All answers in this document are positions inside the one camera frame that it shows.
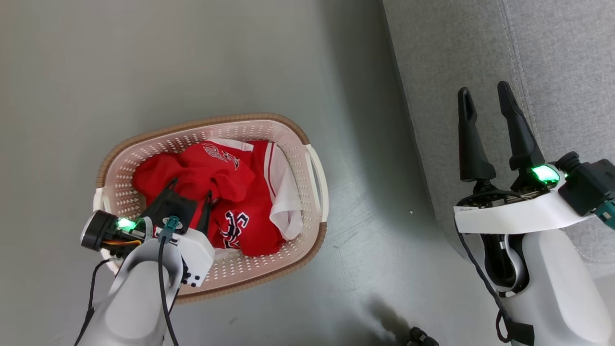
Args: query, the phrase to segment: perforated basket wall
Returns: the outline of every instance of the perforated basket wall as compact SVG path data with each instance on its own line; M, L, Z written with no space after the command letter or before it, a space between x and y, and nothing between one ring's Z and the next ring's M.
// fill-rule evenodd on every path
M157 153L181 152L192 144L212 138L270 140L278 144L288 159L299 189L303 230L276 254L247 257L238 252L216 261L201 287L184 285L180 289L179 302L220 296L286 275L316 255L327 229L327 184L320 161L307 136L295 123L271 113L209 118L126 140L114 148L101 165L94 209L131 219L138 217L145 204L131 183L135 168ZM108 252L103 250L101 253L103 257L109 257ZM114 272L117 272L118 265L118 262L109 263Z

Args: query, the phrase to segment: gray sofa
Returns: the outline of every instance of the gray sofa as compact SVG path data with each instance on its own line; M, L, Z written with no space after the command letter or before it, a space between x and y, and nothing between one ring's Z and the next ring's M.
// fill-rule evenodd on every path
M499 187L516 178L496 86L513 88L547 161L577 151L615 161L615 2L384 0L435 216L460 253L457 99L466 86ZM566 230L594 277L615 273L615 232L594 218ZM474 248L480 247L474 241Z

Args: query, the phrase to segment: basket rim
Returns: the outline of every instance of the basket rim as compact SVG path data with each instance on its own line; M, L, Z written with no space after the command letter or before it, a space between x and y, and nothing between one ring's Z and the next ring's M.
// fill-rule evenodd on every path
M301 140L303 145L309 145L309 139L305 132L297 125L294 121L275 113L247 113L247 114L239 114L239 115L225 115L225 116L216 116L212 118L205 118L196 121L190 121L187 123L164 127L159 130L146 132L144 134L136 135L131 137L120 144L116 145L108 154L105 156L103 163L100 165L98 170L98 178L96 182L96 188L105 187L105 180L107 177L108 169L111 167L113 161L118 157L120 153L126 150L128 147L133 145L145 142L147 140L155 139L157 137L162 137L165 135L172 134L174 132L180 132L190 129L195 129L198 127L210 126L210 125L218 125L224 123L238 123L241 121L256 121L256 120L268 120L274 121L277 123L281 123L291 129ZM297 261L287 265L285 267L274 270L273 272L269 272L255 278L251 278L245 281L241 281L236 284L230 284L227 286L223 286L221 288L210 289L201 292L192 292L187 294L179 294L177 296L177 303L183 304L188 302L195 302L198 300L204 300L214 297L223 296L226 294L242 291L244 289L252 288L254 286L263 284L265 282L280 278L281 276L287 275L295 270L305 266L310 262L316 253L322 247L322 244L325 240L325 234L327 232L327 223L321 222L318 230L318 234L316 235L316 241L306 252L306 254L298 259Z

